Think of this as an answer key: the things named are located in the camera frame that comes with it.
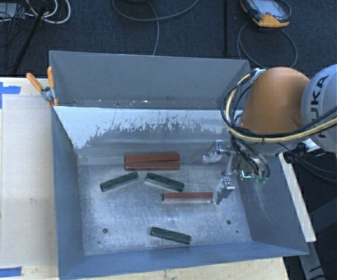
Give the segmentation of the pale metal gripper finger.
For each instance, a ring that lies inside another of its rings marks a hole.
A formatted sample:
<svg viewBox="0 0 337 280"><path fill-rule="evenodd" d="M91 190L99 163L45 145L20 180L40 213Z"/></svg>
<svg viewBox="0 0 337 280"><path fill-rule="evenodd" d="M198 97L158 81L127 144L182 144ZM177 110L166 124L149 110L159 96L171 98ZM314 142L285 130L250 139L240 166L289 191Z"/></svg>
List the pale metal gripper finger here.
<svg viewBox="0 0 337 280"><path fill-rule="evenodd" d="M234 190L235 186L230 177L221 178L214 189L212 203L220 205L223 199L227 199Z"/></svg>
<svg viewBox="0 0 337 280"><path fill-rule="evenodd" d="M223 140L216 139L209 150L202 156L203 164L217 163L224 156L230 157L233 151Z"/></svg>

